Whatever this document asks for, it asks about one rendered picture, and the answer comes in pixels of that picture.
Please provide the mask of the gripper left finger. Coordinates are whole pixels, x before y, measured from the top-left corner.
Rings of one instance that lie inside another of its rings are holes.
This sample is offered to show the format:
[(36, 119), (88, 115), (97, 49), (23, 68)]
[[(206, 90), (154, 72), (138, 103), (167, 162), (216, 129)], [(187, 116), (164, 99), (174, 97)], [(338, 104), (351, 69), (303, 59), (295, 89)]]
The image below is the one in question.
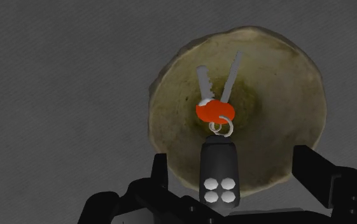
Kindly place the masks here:
[(168, 190), (167, 155), (157, 153), (151, 176), (129, 184), (120, 197), (115, 192), (90, 196), (78, 224), (111, 224), (115, 216), (146, 208), (158, 224), (224, 224), (224, 217), (190, 196), (178, 197)]

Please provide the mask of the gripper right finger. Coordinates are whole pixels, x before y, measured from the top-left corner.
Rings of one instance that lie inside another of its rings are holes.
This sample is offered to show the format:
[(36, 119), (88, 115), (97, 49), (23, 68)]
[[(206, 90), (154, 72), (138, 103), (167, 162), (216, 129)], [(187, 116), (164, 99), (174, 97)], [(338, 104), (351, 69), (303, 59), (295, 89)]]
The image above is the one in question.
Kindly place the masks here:
[(292, 175), (327, 209), (334, 224), (357, 224), (357, 169), (337, 166), (306, 145), (293, 147)]

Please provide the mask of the keys with black remote fob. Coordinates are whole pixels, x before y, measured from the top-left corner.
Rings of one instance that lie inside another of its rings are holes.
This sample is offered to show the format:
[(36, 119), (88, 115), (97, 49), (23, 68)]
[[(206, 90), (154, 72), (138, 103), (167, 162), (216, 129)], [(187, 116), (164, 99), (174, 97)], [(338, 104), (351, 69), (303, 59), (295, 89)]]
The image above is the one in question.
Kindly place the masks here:
[(233, 134), (234, 107), (228, 103), (237, 77), (242, 52), (238, 51), (230, 67), (220, 99), (211, 91), (208, 68), (199, 66), (197, 77), (201, 101), (196, 105), (197, 117), (208, 124), (213, 133), (206, 137), (200, 153), (199, 200), (212, 209), (233, 209), (240, 203), (237, 150)]

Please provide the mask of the beige round bowl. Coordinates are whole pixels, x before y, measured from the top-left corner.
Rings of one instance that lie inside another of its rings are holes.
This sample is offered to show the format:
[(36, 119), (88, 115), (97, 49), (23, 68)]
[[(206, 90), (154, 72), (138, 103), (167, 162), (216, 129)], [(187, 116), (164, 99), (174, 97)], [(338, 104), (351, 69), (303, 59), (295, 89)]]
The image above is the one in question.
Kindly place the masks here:
[(148, 136), (183, 186), (197, 190), (200, 150), (210, 130), (195, 112), (201, 99), (196, 69), (207, 67), (211, 89), (220, 98), (237, 52), (242, 59), (229, 102), (245, 197), (287, 181), (293, 147), (315, 148), (325, 127), (321, 73), (289, 39), (244, 26), (183, 46), (150, 85)]

